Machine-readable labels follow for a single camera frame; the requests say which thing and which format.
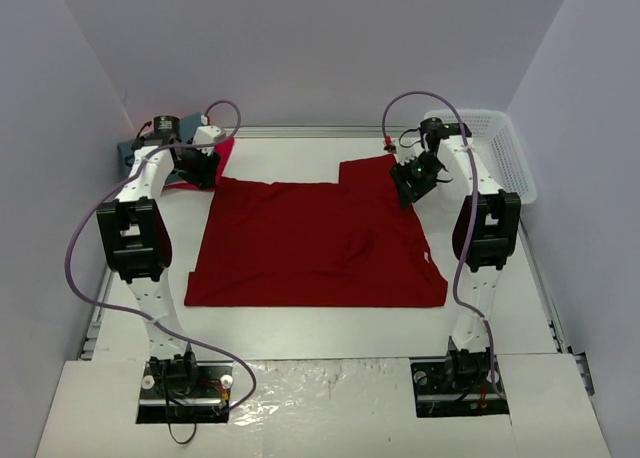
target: white table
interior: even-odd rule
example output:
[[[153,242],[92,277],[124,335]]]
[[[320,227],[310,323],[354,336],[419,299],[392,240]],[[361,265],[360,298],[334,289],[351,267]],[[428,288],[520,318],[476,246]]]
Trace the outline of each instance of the white table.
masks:
[[[69,362],[37,458],[609,457],[572,356],[499,360],[509,416],[437,419],[415,417],[406,359],[255,363],[254,398],[183,448],[166,425],[134,424],[142,361]]]
[[[341,161],[382,154],[379,137],[239,139],[225,174],[255,181],[337,182]],[[170,191],[160,210],[174,249],[170,284],[185,331],[255,360],[440,356],[446,352],[458,306],[451,297],[442,308],[186,308],[187,278],[195,268],[212,193]],[[432,193],[416,206],[432,257],[452,280],[456,259],[451,232],[457,214],[440,210]],[[115,279],[109,303],[136,306],[133,295]],[[538,292],[522,243],[518,243],[498,284],[491,319],[501,354],[554,353]],[[105,312],[95,360],[148,357],[140,318]],[[200,359],[217,358],[196,349]]]
[[[226,174],[258,181],[337,181],[340,161],[376,156],[375,139],[239,140]],[[91,362],[68,362],[38,458],[526,457],[606,458],[574,359],[558,354],[518,241],[497,289],[493,327],[509,416],[418,419],[409,360],[442,355],[456,315],[443,308],[185,308],[211,194],[168,192],[160,208],[174,243],[171,287],[188,334],[252,361],[259,387],[226,425],[200,425],[178,447],[166,425],[136,425],[148,345],[137,317],[106,312]],[[456,216],[436,196],[417,207],[433,258],[451,279]],[[135,306],[115,280],[111,303]],[[196,350],[200,359],[213,355]],[[248,389],[234,368],[234,396]],[[190,428],[176,426],[184,438]]]

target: mounting plate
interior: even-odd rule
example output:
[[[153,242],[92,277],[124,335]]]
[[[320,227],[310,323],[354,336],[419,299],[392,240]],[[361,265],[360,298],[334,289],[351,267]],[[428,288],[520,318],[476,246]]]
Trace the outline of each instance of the mounting plate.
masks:
[[[496,395],[493,385],[486,379],[481,380],[477,387],[460,390],[442,378],[445,374],[444,358],[411,359],[418,418],[509,414],[509,405]],[[504,392],[501,382],[498,382],[498,389]]]
[[[153,383],[153,379],[149,381],[151,370],[147,364],[140,388],[136,423],[167,423],[167,413],[171,423],[227,423],[228,402],[223,402],[219,389],[211,383],[219,383],[225,375],[231,376],[231,365],[198,363],[197,370],[196,387],[186,396],[172,395],[174,401],[169,402],[167,410],[164,390]]]

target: white plastic basket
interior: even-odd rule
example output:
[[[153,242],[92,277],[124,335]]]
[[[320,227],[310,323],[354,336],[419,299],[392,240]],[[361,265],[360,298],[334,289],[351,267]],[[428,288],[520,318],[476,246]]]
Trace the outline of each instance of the white plastic basket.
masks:
[[[474,148],[489,172],[505,190],[518,193],[523,204],[533,203],[538,192],[511,119],[500,111],[458,112],[471,130]],[[430,111],[425,115],[425,118],[433,117],[444,123],[456,121],[449,110]]]

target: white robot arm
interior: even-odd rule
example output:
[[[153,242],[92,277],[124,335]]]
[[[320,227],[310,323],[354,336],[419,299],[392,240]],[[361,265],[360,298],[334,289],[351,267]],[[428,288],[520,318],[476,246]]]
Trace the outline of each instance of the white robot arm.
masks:
[[[477,389],[493,360],[485,321],[488,323],[491,317],[502,268],[515,249],[520,199],[517,194],[503,190],[492,177],[474,150],[472,138],[468,138],[468,147],[465,146],[458,124],[444,124],[431,118],[420,124],[419,131],[424,151],[416,155],[414,147],[397,143],[398,163],[390,173],[403,208],[437,188],[444,210],[459,213],[452,233],[452,247],[458,259],[471,218],[473,182],[469,150],[474,156],[478,206],[468,252],[462,257],[458,289],[464,302],[482,316],[458,307],[445,358],[446,371],[435,381],[438,390]],[[471,136],[468,128],[465,135]]]
[[[135,296],[141,311],[179,334],[184,331],[176,315],[168,280],[171,242],[158,210],[157,199],[170,173],[177,171],[201,188],[215,183],[219,157],[213,146],[199,150],[164,150],[147,156],[159,146],[180,141],[179,120],[171,116],[154,118],[154,132],[134,143],[134,162],[129,176],[140,176],[125,185],[113,201],[97,211],[98,224],[109,267],[118,272]],[[206,125],[197,129],[193,144],[216,143],[225,137],[222,129]],[[151,361],[179,362],[190,353],[189,346],[146,322]]]

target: gray wall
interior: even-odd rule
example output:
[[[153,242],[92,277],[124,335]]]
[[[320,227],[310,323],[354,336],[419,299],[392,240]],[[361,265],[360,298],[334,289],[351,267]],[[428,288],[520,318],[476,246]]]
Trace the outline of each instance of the gray wall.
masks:
[[[66,2],[135,124],[222,96],[251,124],[376,124],[415,88],[504,110],[562,0]]]
[[[115,180],[114,143],[130,129],[63,0],[0,0],[0,41],[0,454],[23,458],[90,311],[64,282],[66,241]],[[76,262],[94,293],[95,233]]]
[[[615,457],[640,449],[638,1],[566,0],[508,108],[538,187],[533,250]]]

